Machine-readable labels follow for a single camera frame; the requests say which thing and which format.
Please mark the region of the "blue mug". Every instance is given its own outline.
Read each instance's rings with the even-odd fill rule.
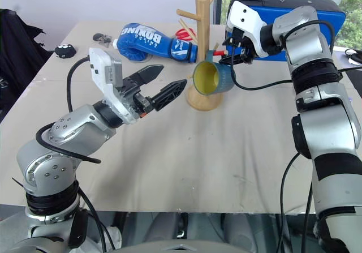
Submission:
[[[193,85],[204,96],[229,91],[234,86],[230,66],[213,62],[213,51],[208,51],[193,71]]]

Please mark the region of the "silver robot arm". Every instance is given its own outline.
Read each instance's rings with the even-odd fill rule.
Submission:
[[[315,233],[328,252],[355,253],[361,251],[362,235],[362,162],[356,153],[361,127],[325,36],[316,22],[307,23],[317,19],[313,7],[303,6],[266,25],[256,11],[235,1],[227,19],[229,43],[252,44],[240,55],[249,63],[286,51],[299,112],[292,119],[294,142],[313,162]]]
[[[140,87],[154,80],[162,65],[147,66],[122,78],[118,56],[90,48],[89,61],[92,79],[104,99],[45,126],[18,153],[31,239],[20,242],[11,252],[67,252],[79,246],[85,237],[77,233],[77,225],[83,224],[85,217],[79,209],[77,167],[83,160],[100,163],[87,156],[115,135],[117,127],[133,124],[153,109],[161,110],[187,83],[172,82],[154,97],[143,97]]]

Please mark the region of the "blue boxing glove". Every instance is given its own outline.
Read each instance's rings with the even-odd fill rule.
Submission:
[[[197,58],[197,45],[169,38],[154,28],[137,23],[125,25],[114,43],[131,61],[143,61],[148,54],[185,62],[196,62]]]

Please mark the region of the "table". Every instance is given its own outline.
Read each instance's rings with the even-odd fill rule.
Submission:
[[[92,41],[93,34],[115,38],[124,25],[78,23],[64,40],[75,46],[76,55],[70,59],[52,55],[0,124],[1,204],[25,205],[24,191],[11,180],[22,180],[16,153],[40,127],[67,113],[69,68],[88,54],[89,47],[105,49]],[[177,24],[148,25],[169,36],[180,28]],[[211,27],[211,47],[222,43],[224,31],[222,25]],[[146,65],[165,66],[155,81],[142,87],[142,94],[150,96],[169,82],[192,75],[195,67],[155,56],[146,63],[121,59],[123,76]],[[254,61],[253,65],[237,65],[235,70],[246,86],[290,78],[284,62]],[[347,77],[342,82],[360,119],[361,98]],[[82,162],[77,178],[95,208],[102,211],[279,213],[282,174],[296,153],[291,128],[291,118],[297,114],[294,97],[291,84],[252,92],[234,87],[225,93],[218,109],[198,112],[187,104],[183,93],[160,112],[120,127],[93,154],[102,164]],[[80,66],[72,81],[74,108],[100,99],[89,66]],[[311,161],[299,157],[286,179],[286,212],[305,210],[311,175]]]

